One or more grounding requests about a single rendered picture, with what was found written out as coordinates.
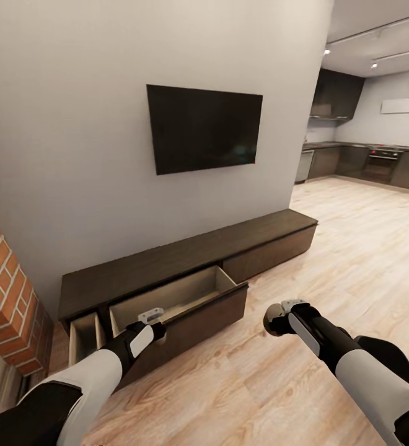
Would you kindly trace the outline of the cauldron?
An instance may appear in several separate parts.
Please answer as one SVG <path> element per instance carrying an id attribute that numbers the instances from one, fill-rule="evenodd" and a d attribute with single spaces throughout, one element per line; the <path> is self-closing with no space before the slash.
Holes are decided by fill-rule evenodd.
<path id="1" fill-rule="evenodd" d="M 356 341 L 363 350 L 409 383 L 409 361 L 405 353 L 393 343 L 379 338 L 359 335 Z"/>

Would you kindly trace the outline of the pillar candle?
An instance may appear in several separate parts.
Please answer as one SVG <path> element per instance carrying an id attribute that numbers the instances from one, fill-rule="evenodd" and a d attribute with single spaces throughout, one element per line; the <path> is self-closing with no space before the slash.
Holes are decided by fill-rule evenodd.
<path id="1" fill-rule="evenodd" d="M 263 317 L 263 323 L 266 331 L 274 336 L 274 337 L 282 337 L 281 334 L 277 334 L 275 331 L 271 331 L 269 328 L 269 322 L 273 321 L 273 318 L 276 317 L 283 317 L 284 316 L 284 310 L 281 307 L 281 304 L 271 304 L 268 307 L 268 310 L 265 313 L 265 316 Z"/>
<path id="2" fill-rule="evenodd" d="M 159 318 L 153 319 L 151 321 L 148 322 L 149 325 L 153 325 L 156 323 L 159 323 L 161 320 Z M 159 340 L 153 341 L 151 343 L 151 345 L 148 346 L 148 349 L 158 349 L 159 347 L 161 347 L 164 343 L 165 343 L 165 339 L 167 337 L 167 334 L 165 333 L 165 336 Z"/>

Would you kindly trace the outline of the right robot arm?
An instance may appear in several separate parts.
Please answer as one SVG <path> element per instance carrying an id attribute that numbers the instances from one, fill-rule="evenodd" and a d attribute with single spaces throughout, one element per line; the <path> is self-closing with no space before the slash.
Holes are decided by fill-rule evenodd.
<path id="1" fill-rule="evenodd" d="M 328 365 L 387 446 L 409 446 L 409 383 L 304 299 L 282 300 L 281 307 L 284 316 L 273 318 L 270 330 L 297 333 Z"/>

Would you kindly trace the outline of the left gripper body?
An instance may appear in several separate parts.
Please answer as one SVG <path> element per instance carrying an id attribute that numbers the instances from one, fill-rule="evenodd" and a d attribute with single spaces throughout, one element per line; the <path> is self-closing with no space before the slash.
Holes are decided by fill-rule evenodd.
<path id="1" fill-rule="evenodd" d="M 156 324 L 151 325 L 153 332 L 154 332 L 154 339 L 153 341 L 159 340 L 165 336 L 165 329 L 164 325 L 159 322 Z"/>

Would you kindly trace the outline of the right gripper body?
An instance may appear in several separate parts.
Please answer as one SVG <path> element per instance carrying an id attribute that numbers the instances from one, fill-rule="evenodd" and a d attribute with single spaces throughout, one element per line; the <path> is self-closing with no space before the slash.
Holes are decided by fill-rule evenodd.
<path id="1" fill-rule="evenodd" d="M 278 335 L 296 334 L 296 332 L 289 325 L 288 315 L 286 315 L 285 317 L 273 318 L 273 323 L 275 325 L 275 330 Z"/>

